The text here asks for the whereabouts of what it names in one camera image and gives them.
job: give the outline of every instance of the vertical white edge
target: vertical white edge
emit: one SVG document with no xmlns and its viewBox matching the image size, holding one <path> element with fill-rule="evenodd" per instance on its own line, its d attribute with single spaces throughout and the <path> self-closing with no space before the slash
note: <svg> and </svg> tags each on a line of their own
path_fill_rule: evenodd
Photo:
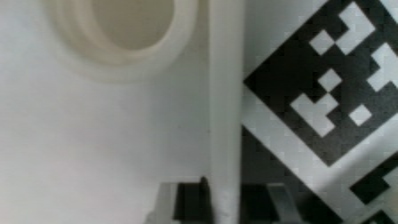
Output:
<svg viewBox="0 0 398 224">
<path fill-rule="evenodd" d="M 210 1 L 211 204 L 215 223 L 238 223 L 243 0 Z"/>
</svg>

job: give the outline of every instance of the printed pattern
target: printed pattern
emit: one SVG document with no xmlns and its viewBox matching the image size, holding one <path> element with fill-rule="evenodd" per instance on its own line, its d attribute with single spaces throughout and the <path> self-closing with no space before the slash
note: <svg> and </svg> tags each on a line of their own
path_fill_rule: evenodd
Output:
<svg viewBox="0 0 398 224">
<path fill-rule="evenodd" d="M 327 165 L 398 112 L 396 47 L 382 2 L 329 1 L 245 80 Z"/>
<path fill-rule="evenodd" d="M 245 128 L 341 220 L 398 186 L 396 21 L 396 1 L 329 0 L 245 80 Z"/>
</svg>

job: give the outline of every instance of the white square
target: white square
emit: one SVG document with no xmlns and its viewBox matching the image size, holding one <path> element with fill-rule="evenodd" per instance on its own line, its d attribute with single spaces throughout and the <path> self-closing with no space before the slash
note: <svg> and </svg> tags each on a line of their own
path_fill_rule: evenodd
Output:
<svg viewBox="0 0 398 224">
<path fill-rule="evenodd" d="M 355 122 L 357 126 L 361 126 L 364 124 L 364 122 L 370 120 L 370 117 L 371 117 L 370 110 L 368 110 L 366 106 L 361 105 L 350 113 L 350 118 L 352 118 L 352 121 Z"/>
<path fill-rule="evenodd" d="M 329 48 L 334 45 L 334 40 L 332 40 L 325 30 L 322 30 L 322 32 L 318 33 L 318 35 L 316 35 L 315 39 L 311 40 L 309 44 L 311 44 L 318 54 L 323 55 Z"/>
<path fill-rule="evenodd" d="M 341 78 L 338 73 L 334 72 L 332 69 L 329 69 L 327 73 L 323 74 L 323 76 L 318 79 L 320 85 L 325 88 L 327 92 L 332 91 L 332 89 L 336 88 L 336 86 L 341 83 Z"/>
</svg>

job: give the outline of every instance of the round opening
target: round opening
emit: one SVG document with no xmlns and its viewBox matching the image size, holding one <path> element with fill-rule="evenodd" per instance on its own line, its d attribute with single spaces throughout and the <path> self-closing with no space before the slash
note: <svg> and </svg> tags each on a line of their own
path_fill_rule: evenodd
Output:
<svg viewBox="0 0 398 224">
<path fill-rule="evenodd" d="M 92 0 L 94 17 L 114 44 L 139 50 L 162 39 L 174 15 L 174 0 Z"/>
</svg>

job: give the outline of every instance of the white wall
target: white wall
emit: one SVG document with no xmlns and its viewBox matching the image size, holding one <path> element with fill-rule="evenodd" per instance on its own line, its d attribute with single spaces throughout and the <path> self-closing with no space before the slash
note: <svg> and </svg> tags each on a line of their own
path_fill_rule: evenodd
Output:
<svg viewBox="0 0 398 224">
<path fill-rule="evenodd" d="M 142 223 L 160 182 L 210 172 L 204 20 L 169 76 L 107 84 L 59 63 L 30 5 L 0 2 L 0 223 Z"/>
</svg>

